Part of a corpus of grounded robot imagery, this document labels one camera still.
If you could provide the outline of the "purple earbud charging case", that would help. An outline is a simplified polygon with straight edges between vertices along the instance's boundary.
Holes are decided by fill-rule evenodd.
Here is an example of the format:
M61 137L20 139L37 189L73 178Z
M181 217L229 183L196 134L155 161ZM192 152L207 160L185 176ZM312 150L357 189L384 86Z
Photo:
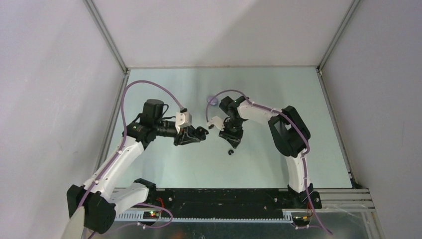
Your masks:
M218 100L217 97L208 96L207 97L207 103L211 106L217 106L219 104L219 100Z

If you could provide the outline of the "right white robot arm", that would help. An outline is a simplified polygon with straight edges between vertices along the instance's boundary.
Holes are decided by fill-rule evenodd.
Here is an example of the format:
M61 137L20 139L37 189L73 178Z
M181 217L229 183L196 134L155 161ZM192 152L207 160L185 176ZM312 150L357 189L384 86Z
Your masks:
M276 149L285 157L288 167L289 200L295 208L314 209L315 196L307 169L310 151L310 131L297 110L292 106L284 109L270 108L251 102L247 97L234 100L225 97L219 108L227 115L217 118L219 137L236 149L243 138L243 123L251 120L269 127Z

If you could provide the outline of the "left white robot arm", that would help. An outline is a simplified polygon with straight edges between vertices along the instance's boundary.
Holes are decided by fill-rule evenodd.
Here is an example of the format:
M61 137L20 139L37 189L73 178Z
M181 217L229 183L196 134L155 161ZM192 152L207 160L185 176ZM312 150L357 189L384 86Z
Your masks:
M191 125L191 115L184 109L175 120L165 118L165 103L149 99L143 110L122 133L121 144L103 165L82 186L72 185L67 191L70 223L80 231L85 228L104 234L115 217L129 208L142 204L152 207L157 202L156 185L144 179L135 180L125 189L115 191L115 185L133 161L156 137L170 137L174 145L202 142L208 131Z

